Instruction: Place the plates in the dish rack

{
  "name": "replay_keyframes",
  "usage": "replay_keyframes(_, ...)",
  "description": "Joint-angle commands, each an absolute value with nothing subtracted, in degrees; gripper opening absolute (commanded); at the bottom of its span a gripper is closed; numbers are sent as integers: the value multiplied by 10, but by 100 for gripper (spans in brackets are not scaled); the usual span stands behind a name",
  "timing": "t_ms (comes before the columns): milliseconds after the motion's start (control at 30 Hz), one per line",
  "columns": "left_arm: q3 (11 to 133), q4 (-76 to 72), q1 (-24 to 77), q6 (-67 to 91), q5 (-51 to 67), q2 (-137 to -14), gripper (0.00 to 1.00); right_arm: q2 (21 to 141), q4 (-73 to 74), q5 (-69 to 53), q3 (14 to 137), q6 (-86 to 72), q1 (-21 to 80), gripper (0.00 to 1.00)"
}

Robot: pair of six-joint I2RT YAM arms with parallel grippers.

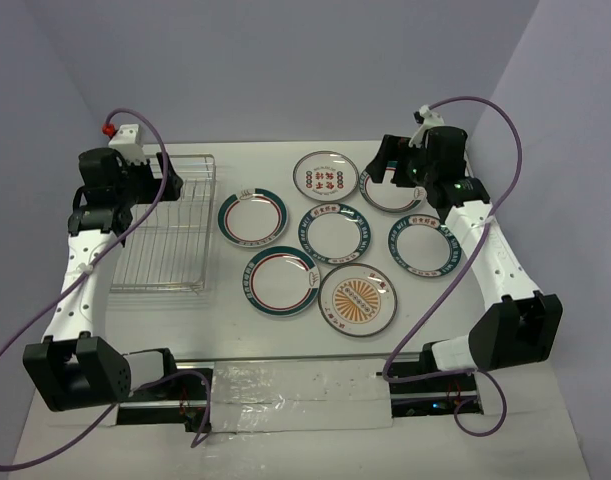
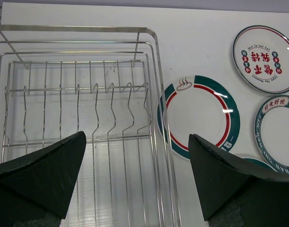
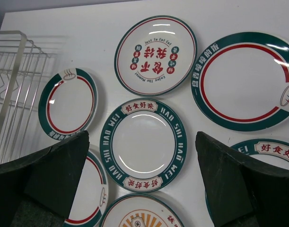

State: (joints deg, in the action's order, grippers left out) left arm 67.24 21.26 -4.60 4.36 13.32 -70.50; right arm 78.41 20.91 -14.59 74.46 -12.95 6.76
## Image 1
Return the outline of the red character plate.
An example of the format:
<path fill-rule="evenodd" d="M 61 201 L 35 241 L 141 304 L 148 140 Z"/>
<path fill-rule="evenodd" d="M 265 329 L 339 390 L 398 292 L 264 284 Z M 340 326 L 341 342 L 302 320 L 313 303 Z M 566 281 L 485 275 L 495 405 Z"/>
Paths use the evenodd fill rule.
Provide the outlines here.
<path fill-rule="evenodd" d="M 317 202 L 340 202 L 358 187 L 359 172 L 352 160 L 335 151 L 314 151 L 294 166 L 292 180 L 305 197 Z"/>

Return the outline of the teal red rim plate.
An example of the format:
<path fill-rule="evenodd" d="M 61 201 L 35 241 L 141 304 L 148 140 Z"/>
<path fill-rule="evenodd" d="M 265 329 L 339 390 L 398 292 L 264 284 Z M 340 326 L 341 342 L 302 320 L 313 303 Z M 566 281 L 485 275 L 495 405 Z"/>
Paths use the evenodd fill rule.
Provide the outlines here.
<path fill-rule="evenodd" d="M 286 230 L 288 209 L 274 192 L 253 188 L 229 195 L 221 204 L 217 225 L 224 238 L 243 248 L 276 241 Z"/>
<path fill-rule="evenodd" d="M 289 317 L 306 310 L 318 297 L 321 275 L 314 260 L 290 246 L 256 253 L 242 273 L 242 291 L 257 311 Z"/>

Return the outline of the teal ring lettered plate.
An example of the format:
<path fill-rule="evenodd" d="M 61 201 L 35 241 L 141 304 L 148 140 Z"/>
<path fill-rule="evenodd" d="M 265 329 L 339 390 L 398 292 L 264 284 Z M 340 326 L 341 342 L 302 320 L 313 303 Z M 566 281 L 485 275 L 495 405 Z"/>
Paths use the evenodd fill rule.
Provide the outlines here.
<path fill-rule="evenodd" d="M 298 240 L 313 259 L 327 265 L 351 263 L 366 253 L 372 233 L 366 217 L 343 203 L 322 203 L 298 225 Z"/>

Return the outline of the orange sunburst plate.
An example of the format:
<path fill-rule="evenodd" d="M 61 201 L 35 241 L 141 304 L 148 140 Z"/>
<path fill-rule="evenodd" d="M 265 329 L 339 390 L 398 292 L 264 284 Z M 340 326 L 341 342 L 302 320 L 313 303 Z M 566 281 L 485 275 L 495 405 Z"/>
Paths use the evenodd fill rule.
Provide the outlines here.
<path fill-rule="evenodd" d="M 317 305 L 330 327 L 352 338 L 380 334 L 399 310 L 394 284 L 381 270 L 364 263 L 331 270 L 323 278 Z"/>

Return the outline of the teal red rim plate front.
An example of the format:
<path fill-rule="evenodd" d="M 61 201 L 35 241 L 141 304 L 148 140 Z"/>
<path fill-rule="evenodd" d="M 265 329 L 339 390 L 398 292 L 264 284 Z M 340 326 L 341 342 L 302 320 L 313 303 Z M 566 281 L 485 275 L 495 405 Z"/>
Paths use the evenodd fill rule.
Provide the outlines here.
<path fill-rule="evenodd" d="M 318 297 L 321 275 L 314 260 L 290 246 L 256 253 L 242 273 L 242 291 L 257 311 L 289 317 L 306 310 Z"/>

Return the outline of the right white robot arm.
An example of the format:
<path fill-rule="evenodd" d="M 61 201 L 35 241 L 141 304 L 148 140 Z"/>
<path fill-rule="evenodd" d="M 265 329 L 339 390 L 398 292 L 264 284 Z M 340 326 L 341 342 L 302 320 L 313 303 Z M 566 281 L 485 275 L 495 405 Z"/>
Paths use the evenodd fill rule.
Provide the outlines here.
<path fill-rule="evenodd" d="M 430 342 L 419 357 L 419 378 L 432 391 L 444 389 L 455 372 L 490 372 L 548 360 L 563 314 L 555 294 L 544 294 L 514 255 L 495 218 L 482 182 L 467 172 L 464 130 L 431 127 L 419 143 L 387 134 L 367 165 L 370 179 L 382 183 L 393 168 L 392 184 L 420 186 L 456 239 L 472 272 L 485 312 L 469 333 Z"/>

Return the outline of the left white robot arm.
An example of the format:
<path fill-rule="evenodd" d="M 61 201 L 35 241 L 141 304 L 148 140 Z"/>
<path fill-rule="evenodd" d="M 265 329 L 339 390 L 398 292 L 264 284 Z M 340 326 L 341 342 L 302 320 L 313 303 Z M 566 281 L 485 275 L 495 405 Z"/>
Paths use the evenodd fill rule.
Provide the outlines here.
<path fill-rule="evenodd" d="M 68 218 L 68 263 L 61 299 L 42 339 L 25 347 L 23 365 L 46 406 L 53 412 L 119 403 L 137 387 L 158 398 L 173 396 L 181 375 L 165 349 L 124 354 L 104 338 L 108 297 L 126 240 L 144 218 L 132 209 L 153 213 L 159 202 L 179 199 L 183 181 L 165 151 L 156 155 L 154 176 L 148 160 L 127 160 L 109 147 L 79 156 L 83 179 Z"/>

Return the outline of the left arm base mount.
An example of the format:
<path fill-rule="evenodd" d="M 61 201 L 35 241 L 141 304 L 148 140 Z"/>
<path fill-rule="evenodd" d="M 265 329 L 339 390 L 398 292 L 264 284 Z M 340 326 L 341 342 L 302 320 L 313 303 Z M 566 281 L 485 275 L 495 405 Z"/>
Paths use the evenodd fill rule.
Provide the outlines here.
<path fill-rule="evenodd" d="M 164 385 L 135 393 L 118 407 L 116 424 L 181 425 L 186 433 L 197 433 L 206 409 L 204 382 L 183 375 Z"/>

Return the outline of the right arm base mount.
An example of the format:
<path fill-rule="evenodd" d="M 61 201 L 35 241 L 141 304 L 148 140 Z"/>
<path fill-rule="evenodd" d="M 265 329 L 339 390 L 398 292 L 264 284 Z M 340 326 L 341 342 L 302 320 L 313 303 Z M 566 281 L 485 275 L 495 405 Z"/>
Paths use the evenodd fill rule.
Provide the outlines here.
<path fill-rule="evenodd" d="M 394 418 L 449 416 L 457 407 L 464 414 L 482 413 L 477 384 L 472 375 L 389 383 L 388 388 Z"/>

